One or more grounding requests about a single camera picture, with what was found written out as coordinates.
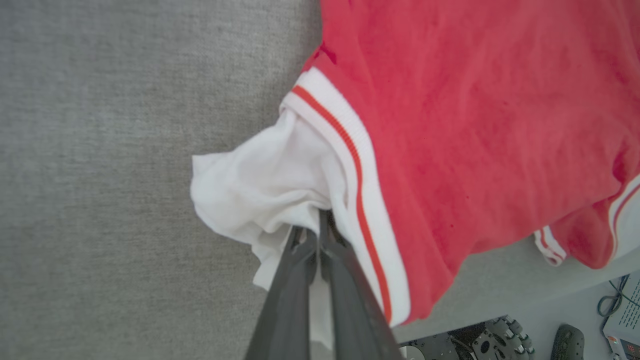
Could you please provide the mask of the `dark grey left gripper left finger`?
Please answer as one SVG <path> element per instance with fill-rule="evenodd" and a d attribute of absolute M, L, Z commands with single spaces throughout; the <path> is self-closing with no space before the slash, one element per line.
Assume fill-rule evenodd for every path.
<path fill-rule="evenodd" d="M 247 360 L 309 360 L 310 287 L 317 272 L 318 238 L 292 227 L 254 328 Z"/>

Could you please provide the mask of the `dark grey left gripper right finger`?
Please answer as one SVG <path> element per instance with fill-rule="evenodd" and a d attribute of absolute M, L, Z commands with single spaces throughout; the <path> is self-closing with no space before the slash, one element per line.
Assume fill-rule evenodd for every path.
<path fill-rule="evenodd" d="M 337 360 L 401 360 L 402 354 L 350 242 L 333 212 L 319 213 L 323 280 L 330 289 Z"/>

